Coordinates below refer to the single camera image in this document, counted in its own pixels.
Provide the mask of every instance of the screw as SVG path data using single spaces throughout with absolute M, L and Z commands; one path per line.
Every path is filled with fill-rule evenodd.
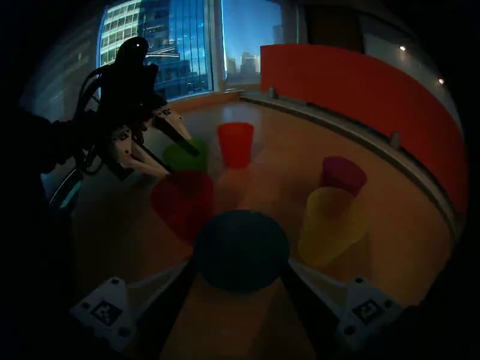
M 119 328 L 118 329 L 118 335 L 121 337 L 129 337 L 131 334 L 130 330 L 128 328 Z
M 343 330 L 343 332 L 345 335 L 353 335 L 356 332 L 356 327 L 349 325 Z

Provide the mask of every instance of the yellow cup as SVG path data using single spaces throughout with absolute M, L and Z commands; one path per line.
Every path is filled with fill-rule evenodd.
M 300 258 L 323 266 L 338 257 L 367 232 L 362 203 L 350 193 L 322 187 L 310 194 L 298 242 Z

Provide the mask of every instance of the plastic cup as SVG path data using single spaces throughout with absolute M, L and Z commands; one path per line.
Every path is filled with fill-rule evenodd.
M 179 145 L 173 144 L 163 151 L 163 160 L 173 170 L 198 170 L 207 171 L 207 146 L 203 140 L 192 139 L 188 141 L 195 146 L 200 154 L 192 156 Z
M 367 216 L 362 203 L 345 190 L 322 187 L 308 197 L 298 253 L 307 265 L 324 266 L 366 232 Z
M 194 258 L 214 287 L 246 293 L 273 283 L 287 266 L 289 242 L 271 217 L 250 210 L 224 212 L 198 234 Z
M 330 156 L 323 159 L 320 187 L 343 189 L 357 197 L 366 183 L 367 175 L 365 172 L 350 160 L 339 156 Z
M 170 230 L 189 245 L 194 244 L 203 225 L 214 217 L 214 184 L 205 172 L 172 173 L 153 188 L 150 200 Z
M 227 167 L 242 169 L 248 166 L 254 130 L 247 122 L 228 122 L 217 127 L 223 163 Z

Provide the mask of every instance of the green cup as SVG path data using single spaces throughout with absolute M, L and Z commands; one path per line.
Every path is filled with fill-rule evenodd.
M 163 160 L 173 170 L 198 170 L 207 172 L 207 146 L 203 140 L 191 139 L 188 141 L 195 146 L 200 154 L 192 156 L 177 144 L 168 146 L 163 151 Z

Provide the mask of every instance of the glass skyscraper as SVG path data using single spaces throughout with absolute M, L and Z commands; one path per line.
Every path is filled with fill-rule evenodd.
M 100 65 L 115 60 L 130 37 L 149 43 L 146 64 L 159 69 L 155 90 L 172 99 L 212 89 L 205 0 L 130 0 L 107 10 L 101 30 Z

